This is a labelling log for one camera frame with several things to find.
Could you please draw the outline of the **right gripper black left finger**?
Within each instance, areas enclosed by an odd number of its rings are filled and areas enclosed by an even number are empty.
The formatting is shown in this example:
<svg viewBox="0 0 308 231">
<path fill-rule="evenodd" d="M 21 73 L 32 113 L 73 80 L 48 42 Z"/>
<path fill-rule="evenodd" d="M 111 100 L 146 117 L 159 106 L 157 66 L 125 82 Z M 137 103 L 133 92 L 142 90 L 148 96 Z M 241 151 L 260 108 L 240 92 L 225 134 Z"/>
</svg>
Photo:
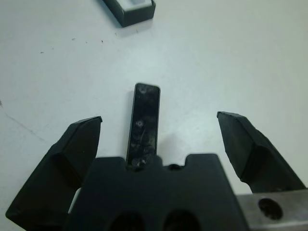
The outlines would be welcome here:
<svg viewBox="0 0 308 231">
<path fill-rule="evenodd" d="M 26 231 L 60 231 L 96 157 L 102 118 L 72 123 L 22 186 L 5 216 Z"/>
</svg>

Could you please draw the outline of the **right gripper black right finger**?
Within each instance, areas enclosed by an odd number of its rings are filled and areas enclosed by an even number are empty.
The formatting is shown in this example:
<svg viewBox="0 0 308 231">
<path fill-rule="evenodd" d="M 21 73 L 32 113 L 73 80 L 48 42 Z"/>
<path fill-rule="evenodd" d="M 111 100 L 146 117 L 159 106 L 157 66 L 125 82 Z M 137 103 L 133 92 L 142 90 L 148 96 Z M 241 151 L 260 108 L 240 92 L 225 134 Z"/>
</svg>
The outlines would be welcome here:
<svg viewBox="0 0 308 231">
<path fill-rule="evenodd" d="M 217 118 L 229 161 L 253 193 L 306 188 L 270 140 L 245 116 L 218 112 Z"/>
</svg>

